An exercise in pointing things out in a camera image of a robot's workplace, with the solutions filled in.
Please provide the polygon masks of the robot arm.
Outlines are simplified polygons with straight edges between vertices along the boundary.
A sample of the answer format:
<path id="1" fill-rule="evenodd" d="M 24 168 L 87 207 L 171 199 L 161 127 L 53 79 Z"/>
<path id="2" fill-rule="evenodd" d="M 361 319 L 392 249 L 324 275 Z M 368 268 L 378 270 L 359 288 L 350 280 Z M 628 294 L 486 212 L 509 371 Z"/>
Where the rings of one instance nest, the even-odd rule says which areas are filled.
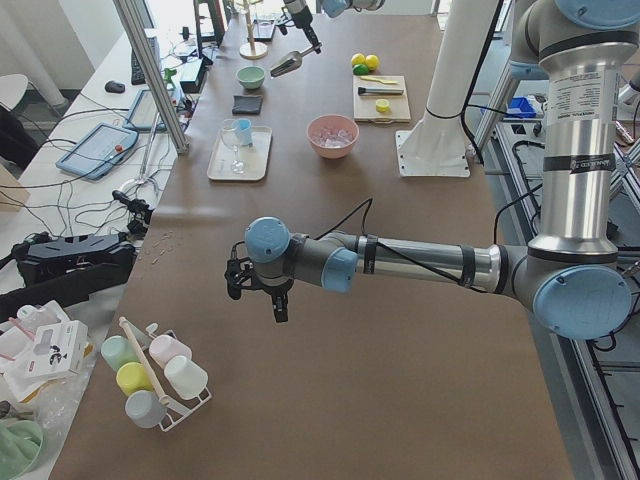
<path id="1" fill-rule="evenodd" d="M 345 293 L 359 274 L 443 281 L 519 301 L 549 331 L 593 340 L 614 333 L 632 311 L 632 292 L 608 239 L 620 67 L 639 46 L 635 1 L 521 1 L 507 71 L 549 82 L 537 235 L 524 246 L 487 248 L 346 234 L 311 237 L 275 217 L 246 229 L 245 257 L 232 255 L 231 298 L 266 292 L 288 318 L 295 281 Z"/>
<path id="2" fill-rule="evenodd" d="M 384 0 L 327 0 L 320 2 L 322 9 L 330 18 L 336 18 L 347 10 L 377 11 L 384 4 Z M 311 45 L 311 50 L 317 54 L 321 52 L 321 42 L 313 30 L 313 15 L 304 0 L 284 1 L 284 22 L 291 20 L 300 29 Z"/>

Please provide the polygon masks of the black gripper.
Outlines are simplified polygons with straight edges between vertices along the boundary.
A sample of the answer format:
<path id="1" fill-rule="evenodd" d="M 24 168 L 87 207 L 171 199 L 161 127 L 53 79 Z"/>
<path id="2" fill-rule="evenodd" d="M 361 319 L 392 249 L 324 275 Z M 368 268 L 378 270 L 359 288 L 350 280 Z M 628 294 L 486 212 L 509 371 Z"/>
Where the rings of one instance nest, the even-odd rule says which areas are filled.
<path id="1" fill-rule="evenodd" d="M 316 54 L 320 54 L 322 44 L 320 44 L 320 41 L 312 27 L 312 14 L 310 12 L 297 12 L 292 14 L 292 19 L 294 25 L 303 31 L 307 40 L 311 44 L 311 46 L 303 50 L 302 53 L 310 54 L 314 52 Z"/>
<path id="2" fill-rule="evenodd" d="M 287 279 L 278 286 L 269 286 L 259 279 L 248 257 L 239 258 L 236 249 L 232 249 L 227 260 L 224 278 L 227 293 L 232 300 L 240 300 L 243 290 L 262 290 L 271 296 L 274 318 L 277 323 L 288 321 L 288 291 L 294 281 Z"/>

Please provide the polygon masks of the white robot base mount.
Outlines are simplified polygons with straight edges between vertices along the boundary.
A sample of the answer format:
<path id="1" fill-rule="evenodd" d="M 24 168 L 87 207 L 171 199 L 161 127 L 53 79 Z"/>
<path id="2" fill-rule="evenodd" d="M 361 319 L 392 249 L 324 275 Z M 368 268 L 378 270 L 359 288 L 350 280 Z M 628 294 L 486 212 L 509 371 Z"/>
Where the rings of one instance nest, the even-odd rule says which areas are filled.
<path id="1" fill-rule="evenodd" d="M 502 3 L 458 0 L 451 3 L 429 89 L 425 113 L 396 140 L 403 177 L 470 176 L 463 110 L 473 91 L 474 75 L 495 30 Z"/>

